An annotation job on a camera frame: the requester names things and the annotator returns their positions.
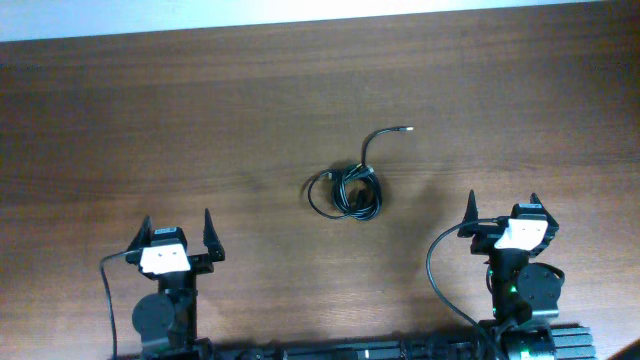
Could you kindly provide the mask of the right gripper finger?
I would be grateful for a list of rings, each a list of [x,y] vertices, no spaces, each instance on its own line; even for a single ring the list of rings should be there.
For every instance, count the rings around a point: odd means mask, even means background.
[[[546,207],[542,204],[536,193],[532,193],[529,198],[530,204],[541,214],[546,216],[547,222],[550,227],[558,228],[559,224],[556,219],[549,213]]]
[[[476,196],[474,190],[469,191],[467,205],[465,214],[463,216],[463,220],[461,222],[462,226],[459,228],[457,232],[457,236],[460,238],[471,238],[478,231],[478,223],[479,213],[478,207],[476,203]]]

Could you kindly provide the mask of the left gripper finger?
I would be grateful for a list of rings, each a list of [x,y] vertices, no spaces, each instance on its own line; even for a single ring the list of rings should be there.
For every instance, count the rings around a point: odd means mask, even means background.
[[[152,237],[152,219],[149,215],[146,215],[142,221],[141,227],[133,240],[127,247],[127,251],[141,250],[148,246]]]
[[[208,208],[204,211],[203,244],[207,248],[208,254],[213,262],[225,260],[225,250],[215,231],[211,212]]]

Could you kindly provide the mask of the black USB cable long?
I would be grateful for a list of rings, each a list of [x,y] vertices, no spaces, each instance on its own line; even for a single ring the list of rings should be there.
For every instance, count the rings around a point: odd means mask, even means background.
[[[307,186],[307,200],[310,207],[329,220],[352,218],[357,221],[370,221],[376,218],[383,205],[383,193],[379,177],[367,162],[369,146],[383,134],[411,132],[414,129],[412,125],[404,125],[375,130],[363,140],[358,163],[348,164],[342,168],[327,168],[312,176]],[[323,178],[331,182],[329,198],[337,211],[336,215],[322,211],[313,200],[313,188]]]

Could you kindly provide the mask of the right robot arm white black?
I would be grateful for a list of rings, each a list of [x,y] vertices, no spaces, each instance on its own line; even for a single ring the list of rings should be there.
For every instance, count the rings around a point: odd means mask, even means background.
[[[468,195],[457,236],[471,240],[470,252],[487,258],[485,281],[493,318],[477,323],[486,354],[494,359],[555,358],[549,323],[559,316],[566,275],[535,258],[548,248],[558,222],[536,194],[507,216],[482,219],[474,192]]]

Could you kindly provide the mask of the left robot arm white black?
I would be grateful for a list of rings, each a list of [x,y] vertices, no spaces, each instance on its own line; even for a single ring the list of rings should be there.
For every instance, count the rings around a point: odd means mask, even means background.
[[[197,277],[214,272],[225,260],[225,250],[204,211],[206,251],[190,255],[180,227],[154,229],[145,217],[127,248],[126,262],[157,283],[157,291],[135,305],[131,321],[141,338],[142,359],[213,359],[211,341],[197,334]]]

